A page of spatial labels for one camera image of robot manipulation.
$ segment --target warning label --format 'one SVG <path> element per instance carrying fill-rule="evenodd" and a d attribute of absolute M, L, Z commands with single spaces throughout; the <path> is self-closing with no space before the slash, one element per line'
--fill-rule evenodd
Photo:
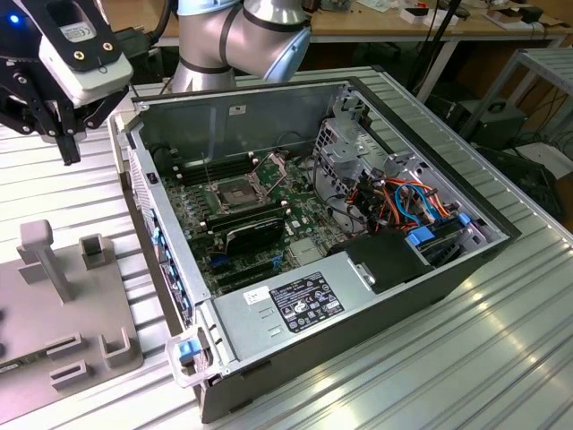
<path fill-rule="evenodd" d="M 319 271 L 272 289 L 270 297 L 292 333 L 308 329 L 344 311 L 344 307 Z"/>

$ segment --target blue clip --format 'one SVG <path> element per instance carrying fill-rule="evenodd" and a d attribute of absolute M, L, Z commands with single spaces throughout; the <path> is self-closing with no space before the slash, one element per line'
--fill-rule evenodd
<path fill-rule="evenodd" d="M 408 239 L 414 246 L 419 246 L 428 240 L 432 240 L 435 238 L 435 235 L 430 231 L 427 227 L 419 227 L 413 230 L 410 230 L 408 234 Z"/>
<path fill-rule="evenodd" d="M 467 215 L 464 212 L 460 212 L 458 215 L 458 219 L 459 222 L 461 222 L 462 224 L 464 224 L 464 226 L 467 226 L 467 224 L 469 224 L 470 222 L 472 222 L 472 219 L 469 218 L 469 215 Z"/>
<path fill-rule="evenodd" d="M 159 229 L 159 227 L 155 227 L 155 229 L 153 230 L 153 236 L 151 237 L 153 245 L 157 245 L 159 243 L 159 236 L 161 236 L 161 230 Z"/>
<path fill-rule="evenodd" d="M 179 345 L 179 360 L 184 361 L 201 353 L 201 344 L 198 339 L 181 342 Z"/>

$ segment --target chip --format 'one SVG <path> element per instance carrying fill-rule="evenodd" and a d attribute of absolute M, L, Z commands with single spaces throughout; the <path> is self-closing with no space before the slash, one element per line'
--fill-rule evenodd
<path fill-rule="evenodd" d="M 239 206 L 259 200 L 248 179 L 240 178 L 218 184 L 217 189 L 221 203 L 229 206 Z"/>

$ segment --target metal table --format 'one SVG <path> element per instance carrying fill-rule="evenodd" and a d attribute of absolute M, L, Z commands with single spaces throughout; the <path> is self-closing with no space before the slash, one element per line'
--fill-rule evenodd
<path fill-rule="evenodd" d="M 16 225 L 46 217 L 56 243 L 114 239 L 145 363 L 140 369 L 8 423 L 14 428 L 506 428 L 573 426 L 573 236 L 487 165 L 387 74 L 370 68 L 299 73 L 360 77 L 523 232 L 438 304 L 303 374 L 252 405 L 201 426 L 162 352 L 167 326 L 118 180 L 106 131 L 62 166 L 37 137 L 0 131 L 0 259 Z M 240 85 L 259 83 L 242 79 Z M 145 86 L 139 93 L 157 93 Z M 383 126 L 373 124 L 382 138 Z M 388 140 L 390 146 L 397 141 Z"/>
<path fill-rule="evenodd" d="M 527 76 L 515 88 L 509 102 L 516 105 L 526 92 L 536 76 L 544 78 L 563 92 L 573 95 L 573 49 L 518 49 L 509 59 L 500 75 L 488 89 L 485 97 L 469 117 L 466 124 L 460 131 L 462 137 L 467 137 L 474 130 L 475 125 L 480 120 L 485 110 L 491 105 L 505 82 L 516 71 L 517 67 L 524 65 L 529 69 Z M 554 132 L 549 136 L 550 140 L 555 137 L 565 125 L 573 120 L 573 112 L 565 116 L 561 122 L 555 126 Z"/>

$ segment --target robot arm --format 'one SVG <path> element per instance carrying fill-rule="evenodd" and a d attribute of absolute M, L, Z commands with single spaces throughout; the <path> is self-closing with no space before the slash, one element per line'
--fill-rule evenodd
<path fill-rule="evenodd" d="M 170 0 L 157 42 L 170 13 Z M 235 86 L 233 68 L 287 81 L 310 42 L 300 0 L 180 0 L 173 92 Z M 0 1 L 0 123 L 38 132 L 65 165 L 124 98 L 133 69 L 93 0 Z"/>
<path fill-rule="evenodd" d="M 180 0 L 173 92 L 235 86 L 233 67 L 288 81 L 311 40 L 300 0 Z"/>
<path fill-rule="evenodd" d="M 76 139 L 106 120 L 133 69 L 92 0 L 0 3 L 0 123 L 78 162 Z"/>

